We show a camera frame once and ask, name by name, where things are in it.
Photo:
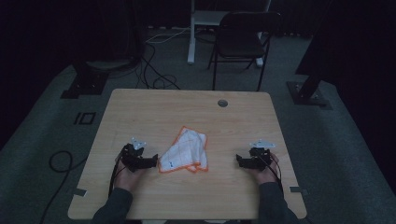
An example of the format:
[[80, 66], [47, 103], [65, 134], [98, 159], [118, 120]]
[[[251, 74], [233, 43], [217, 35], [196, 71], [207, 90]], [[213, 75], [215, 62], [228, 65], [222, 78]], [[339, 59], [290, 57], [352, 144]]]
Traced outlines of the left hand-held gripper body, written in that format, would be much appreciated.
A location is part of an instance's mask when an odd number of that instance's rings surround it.
[[135, 172], [139, 169], [146, 169], [145, 159], [142, 157], [146, 142], [131, 139], [120, 152], [120, 160], [131, 171]]

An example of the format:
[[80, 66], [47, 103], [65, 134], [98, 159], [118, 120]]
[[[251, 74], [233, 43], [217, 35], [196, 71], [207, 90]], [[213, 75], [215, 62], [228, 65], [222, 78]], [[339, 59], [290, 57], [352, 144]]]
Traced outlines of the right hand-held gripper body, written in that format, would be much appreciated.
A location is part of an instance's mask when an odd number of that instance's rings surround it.
[[276, 145], [262, 139], [250, 143], [249, 145], [250, 165], [248, 166], [248, 168], [263, 171], [267, 166], [272, 163], [270, 149], [274, 148]]

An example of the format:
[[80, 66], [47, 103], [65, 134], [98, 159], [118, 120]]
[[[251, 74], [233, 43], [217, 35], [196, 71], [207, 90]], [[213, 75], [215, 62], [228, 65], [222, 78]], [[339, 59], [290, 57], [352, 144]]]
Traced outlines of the white cloth with orange edge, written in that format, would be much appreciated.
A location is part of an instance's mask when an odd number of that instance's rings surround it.
[[166, 174], [182, 169], [192, 173], [207, 172], [206, 144], [204, 133], [183, 126], [172, 146], [159, 158], [159, 172]]

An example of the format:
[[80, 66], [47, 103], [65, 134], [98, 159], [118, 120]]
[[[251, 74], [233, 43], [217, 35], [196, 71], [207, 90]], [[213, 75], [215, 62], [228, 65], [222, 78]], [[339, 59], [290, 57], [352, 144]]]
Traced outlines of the person's right hand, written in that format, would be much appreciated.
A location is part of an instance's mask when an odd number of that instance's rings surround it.
[[275, 154], [271, 153], [271, 164], [264, 170], [253, 170], [251, 173], [255, 177], [259, 185], [264, 183], [276, 183], [277, 182], [277, 163], [278, 158]]

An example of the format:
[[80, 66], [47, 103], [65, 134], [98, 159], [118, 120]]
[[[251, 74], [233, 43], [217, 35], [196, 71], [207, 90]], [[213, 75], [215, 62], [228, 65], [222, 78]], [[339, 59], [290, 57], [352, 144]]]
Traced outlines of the person's left hand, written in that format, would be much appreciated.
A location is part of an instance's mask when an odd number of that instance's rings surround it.
[[142, 170], [131, 172], [122, 163], [118, 166], [116, 177], [114, 180], [114, 187], [133, 192], [143, 174]]

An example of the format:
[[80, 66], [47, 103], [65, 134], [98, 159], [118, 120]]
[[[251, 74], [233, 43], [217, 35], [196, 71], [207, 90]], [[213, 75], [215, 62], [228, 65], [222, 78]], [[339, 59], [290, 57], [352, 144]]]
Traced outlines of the grey round stand base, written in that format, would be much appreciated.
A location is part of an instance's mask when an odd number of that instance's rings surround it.
[[114, 60], [87, 62], [87, 65], [96, 70], [118, 71], [122, 69], [127, 69], [130, 66], [130, 63], [130, 60]]

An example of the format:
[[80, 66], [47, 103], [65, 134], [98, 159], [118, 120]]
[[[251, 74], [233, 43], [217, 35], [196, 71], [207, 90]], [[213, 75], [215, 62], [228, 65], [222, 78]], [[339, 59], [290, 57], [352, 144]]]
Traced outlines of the black folding chair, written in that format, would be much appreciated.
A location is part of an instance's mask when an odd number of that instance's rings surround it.
[[271, 38], [278, 31], [281, 15], [278, 12], [227, 13], [220, 21], [207, 68], [214, 65], [212, 90], [216, 88], [217, 67], [223, 63], [247, 63], [247, 69], [263, 59], [256, 91], [262, 86]]

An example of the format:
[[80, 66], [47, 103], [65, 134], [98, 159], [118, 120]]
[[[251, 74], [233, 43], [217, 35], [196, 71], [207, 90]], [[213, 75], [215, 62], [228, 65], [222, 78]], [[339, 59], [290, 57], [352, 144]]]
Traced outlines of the black stand with base plate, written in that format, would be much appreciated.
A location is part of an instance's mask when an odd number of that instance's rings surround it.
[[307, 50], [301, 59], [297, 69], [297, 75], [306, 75], [304, 83], [288, 82], [288, 88], [293, 102], [297, 105], [326, 106], [326, 100], [317, 94], [319, 83], [325, 79], [326, 68], [326, 34], [321, 26], [326, 24], [327, 14], [332, 0], [310, 0], [310, 14], [306, 16], [301, 24], [310, 24], [312, 37]]

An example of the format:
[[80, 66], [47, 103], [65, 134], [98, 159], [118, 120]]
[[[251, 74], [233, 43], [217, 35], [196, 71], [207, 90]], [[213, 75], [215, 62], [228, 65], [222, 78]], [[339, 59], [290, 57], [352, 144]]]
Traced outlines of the black stand base plate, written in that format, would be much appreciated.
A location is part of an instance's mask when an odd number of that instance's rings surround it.
[[80, 95], [101, 95], [108, 73], [95, 72], [86, 62], [72, 63], [77, 72], [68, 90], [65, 90], [62, 99], [77, 99]]

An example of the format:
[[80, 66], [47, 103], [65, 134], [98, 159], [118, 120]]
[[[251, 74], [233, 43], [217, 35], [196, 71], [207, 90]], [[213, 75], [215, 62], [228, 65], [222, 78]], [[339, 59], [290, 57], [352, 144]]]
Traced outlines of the white desk frame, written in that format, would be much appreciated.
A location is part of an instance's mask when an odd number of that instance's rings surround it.
[[220, 20], [227, 11], [209, 11], [196, 10], [195, 0], [191, 0], [191, 13], [190, 13], [190, 44], [188, 51], [188, 64], [194, 64], [195, 61], [195, 26], [196, 25], [211, 25], [218, 26]]

